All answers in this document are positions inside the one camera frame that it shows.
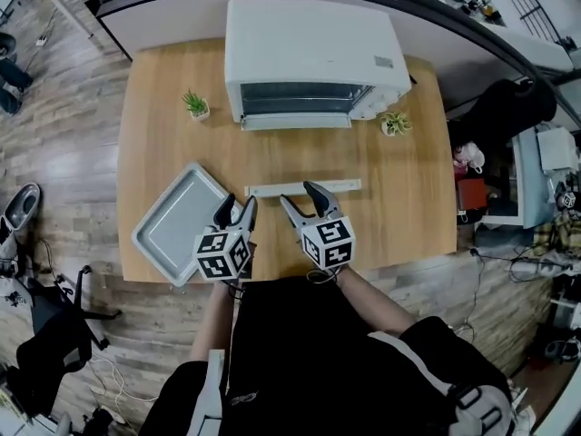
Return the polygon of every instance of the person's arm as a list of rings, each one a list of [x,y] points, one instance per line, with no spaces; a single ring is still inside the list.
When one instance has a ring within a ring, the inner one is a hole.
[[[191,361],[207,362],[211,349],[224,349],[228,360],[233,316],[234,299],[228,292],[228,285],[225,282],[215,283],[190,351]]]
[[[399,336],[416,322],[403,307],[349,267],[337,274],[337,285],[359,316],[375,331]]]

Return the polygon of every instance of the baking tray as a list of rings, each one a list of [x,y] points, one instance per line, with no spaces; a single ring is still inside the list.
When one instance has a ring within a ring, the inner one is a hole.
[[[193,243],[228,193],[198,163],[190,163],[175,178],[137,224],[131,235],[140,252],[172,284],[183,286],[198,270]],[[234,203],[231,217],[241,213]]]

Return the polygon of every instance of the person's leg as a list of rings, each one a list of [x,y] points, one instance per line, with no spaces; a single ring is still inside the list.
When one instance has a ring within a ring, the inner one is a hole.
[[[24,90],[33,83],[33,78],[9,60],[0,60],[0,76],[10,85]]]
[[[0,87],[0,106],[2,106],[5,112],[15,114],[20,110],[21,104],[16,97]]]

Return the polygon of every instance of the white cable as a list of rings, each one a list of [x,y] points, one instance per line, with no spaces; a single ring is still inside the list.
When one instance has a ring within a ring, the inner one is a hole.
[[[123,419],[127,422],[127,424],[129,425],[129,427],[131,428],[131,431],[133,431],[133,433],[135,434],[135,436],[139,436],[137,434],[137,431],[135,430],[135,428],[132,426],[132,424],[129,422],[129,420],[127,420],[125,418],[125,416],[123,415],[123,412],[121,411],[121,409],[119,408],[119,398],[122,395],[125,395],[127,397],[129,397],[130,399],[134,399],[136,401],[141,401],[141,402],[153,402],[153,401],[157,401],[157,397],[153,397],[151,399],[142,399],[140,397],[135,397],[132,396],[129,392],[127,392],[124,388],[125,388],[125,378],[121,375],[121,372],[119,372],[119,369],[117,368],[117,365],[115,365],[113,362],[111,362],[109,359],[105,359],[103,356],[95,353],[93,351],[93,354],[98,357],[98,359],[92,359],[91,362],[95,363],[95,362],[107,362],[111,365],[111,369],[112,369],[112,376],[113,376],[113,381],[115,381],[115,384],[117,384],[117,386],[119,386],[119,392],[117,393],[117,395],[115,396],[115,407],[117,408],[117,411],[119,412],[119,414],[123,417]],[[117,372],[117,374],[119,375],[119,378],[121,379],[121,382],[117,381],[117,378],[115,378],[115,372]],[[107,393],[107,389],[106,387],[103,385],[103,390],[104,393],[103,394],[99,394],[101,396],[104,396]]]

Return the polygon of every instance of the wooden floor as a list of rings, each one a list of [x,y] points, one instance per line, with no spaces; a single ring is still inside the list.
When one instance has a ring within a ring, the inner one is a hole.
[[[0,205],[4,208],[22,184],[41,185],[44,201],[35,237],[49,242],[54,269],[69,280],[86,263],[94,268],[84,286],[86,306],[124,312],[122,319],[102,325],[111,341],[104,355],[119,366],[126,390],[147,399],[158,394],[168,375],[185,360],[210,287],[173,290],[168,284],[123,281],[115,171],[130,63],[81,2],[70,0],[95,29],[100,49],[44,0],[22,0],[9,24],[0,29],[17,38],[18,63],[29,65],[35,78],[22,111],[15,117],[0,114],[0,160],[6,169]],[[34,41],[45,30],[49,41],[38,49]],[[42,244],[37,245],[35,258],[46,266]],[[504,267],[503,262],[486,263],[470,322],[476,329],[475,345],[503,372],[511,373],[532,339],[535,322],[546,314],[550,283],[513,284]],[[460,251],[364,275],[418,317],[436,314],[459,326],[472,310],[480,268],[478,260]],[[15,362],[17,346],[31,336],[27,308],[0,302],[0,358]],[[463,336],[472,339],[470,331]],[[90,414],[97,402],[115,407],[118,387],[111,366],[106,362],[92,366],[106,387],[104,395],[99,395],[103,386],[86,366],[64,377],[54,406],[55,416],[71,414],[76,429],[82,428],[83,414]],[[119,405],[136,430],[151,407],[124,396]],[[119,428],[115,433],[131,431]]]

